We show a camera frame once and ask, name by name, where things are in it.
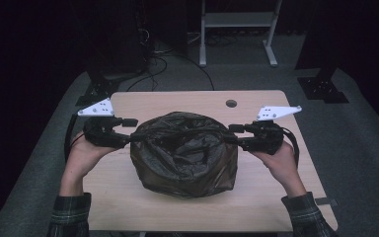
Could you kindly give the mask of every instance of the person's right hand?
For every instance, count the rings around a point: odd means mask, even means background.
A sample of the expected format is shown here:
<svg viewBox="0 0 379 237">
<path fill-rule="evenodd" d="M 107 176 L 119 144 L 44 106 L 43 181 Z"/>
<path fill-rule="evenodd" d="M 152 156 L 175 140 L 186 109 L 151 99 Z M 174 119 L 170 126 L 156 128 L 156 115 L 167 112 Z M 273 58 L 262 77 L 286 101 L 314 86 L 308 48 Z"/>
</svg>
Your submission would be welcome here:
<svg viewBox="0 0 379 237">
<path fill-rule="evenodd" d="M 74 138 L 69 158 L 61 179 L 59 195 L 75 197 L 83 195 L 83 178 L 107 154 L 117 148 L 96 146 L 89 142 L 83 132 Z"/>
<path fill-rule="evenodd" d="M 252 151 L 269 168 L 272 176 L 285 188 L 289 198 L 306 195 L 306 189 L 300 179 L 294 160 L 293 148 L 283 141 L 281 147 L 273 155 L 260 151 Z"/>
</svg>

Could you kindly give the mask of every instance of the wooden table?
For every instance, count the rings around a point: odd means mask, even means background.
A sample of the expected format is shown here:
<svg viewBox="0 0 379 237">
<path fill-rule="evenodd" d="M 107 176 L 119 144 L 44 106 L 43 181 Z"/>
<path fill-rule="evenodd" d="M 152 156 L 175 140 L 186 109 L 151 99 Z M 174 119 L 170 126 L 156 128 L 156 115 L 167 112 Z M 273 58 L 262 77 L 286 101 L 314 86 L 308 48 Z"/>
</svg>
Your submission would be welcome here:
<svg viewBox="0 0 379 237">
<path fill-rule="evenodd" d="M 235 108 L 226 101 L 237 102 Z M 191 112 L 224 125 L 251 123 L 261 106 L 289 106 L 281 91 L 127 92 L 112 96 L 115 116 L 138 119 L 139 124 L 170 112 Z M 300 147 L 299 172 L 315 198 L 326 194 L 294 116 L 276 120 L 290 129 Z M 135 127 L 116 127 L 130 134 Z M 252 136 L 249 133 L 238 134 Z M 89 224 L 92 230 L 284 232 L 292 231 L 281 198 L 284 189 L 263 163 L 239 148 L 238 173 L 233 191 L 212 197 L 178 198 L 144 189 L 130 159 L 129 145 L 104 157 L 86 176 L 85 192 L 93 195 Z M 331 207 L 320 205 L 328 223 L 338 228 Z"/>
</svg>

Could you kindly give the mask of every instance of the handheld controller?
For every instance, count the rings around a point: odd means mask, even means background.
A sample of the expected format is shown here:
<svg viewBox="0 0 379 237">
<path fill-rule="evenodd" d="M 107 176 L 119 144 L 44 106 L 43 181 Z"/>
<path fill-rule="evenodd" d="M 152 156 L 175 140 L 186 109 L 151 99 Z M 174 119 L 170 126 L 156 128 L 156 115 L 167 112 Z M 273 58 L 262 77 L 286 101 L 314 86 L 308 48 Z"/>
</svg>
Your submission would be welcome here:
<svg viewBox="0 0 379 237">
<path fill-rule="evenodd" d="M 251 124 L 230 124 L 231 132 L 250 132 L 253 137 L 237 137 L 236 135 L 226 135 L 225 142 L 238 144 L 244 151 L 262 151 L 269 155 L 281 147 L 284 135 L 291 141 L 294 147 L 294 157 L 298 166 L 299 148 L 294 134 L 273 122 L 287 115 L 301 112 L 301 107 L 262 107 L 257 115 L 257 120 Z M 113 127 L 137 126 L 138 120 L 134 118 L 115 118 L 114 110 L 109 99 L 103 100 L 78 113 L 81 117 L 89 118 L 84 125 L 85 137 L 91 143 L 98 146 L 123 148 L 129 142 L 140 141 L 145 138 L 145 134 L 131 133 L 124 135 L 116 133 Z"/>
</svg>

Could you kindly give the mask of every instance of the plaid sleeve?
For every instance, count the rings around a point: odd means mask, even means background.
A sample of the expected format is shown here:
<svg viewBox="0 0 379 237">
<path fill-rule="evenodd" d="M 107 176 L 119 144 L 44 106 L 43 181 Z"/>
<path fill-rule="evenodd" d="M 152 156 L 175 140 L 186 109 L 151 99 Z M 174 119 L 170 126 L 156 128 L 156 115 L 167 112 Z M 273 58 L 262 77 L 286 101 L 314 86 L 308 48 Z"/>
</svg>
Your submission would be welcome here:
<svg viewBox="0 0 379 237">
<path fill-rule="evenodd" d="M 283 197 L 281 200 L 290 215 L 294 236 L 338 236 L 338 234 L 326 222 L 320 209 L 316 206 L 311 192 L 300 197 Z"/>
<path fill-rule="evenodd" d="M 57 197 L 48 227 L 47 237 L 88 237 L 88 214 L 91 194 L 80 197 Z"/>
</svg>

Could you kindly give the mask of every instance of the plastic bag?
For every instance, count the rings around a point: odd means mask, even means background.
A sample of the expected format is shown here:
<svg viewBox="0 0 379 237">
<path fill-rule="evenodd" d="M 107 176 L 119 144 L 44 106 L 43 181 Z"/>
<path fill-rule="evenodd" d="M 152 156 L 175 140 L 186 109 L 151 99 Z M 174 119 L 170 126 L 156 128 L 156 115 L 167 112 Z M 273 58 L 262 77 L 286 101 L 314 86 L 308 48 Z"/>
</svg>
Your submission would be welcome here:
<svg viewBox="0 0 379 237">
<path fill-rule="evenodd" d="M 238 145 L 227 144 L 227 127 L 197 114 L 173 112 L 140 125 L 146 134 L 131 142 L 130 154 L 144 188 L 181 198 L 233 190 Z"/>
</svg>

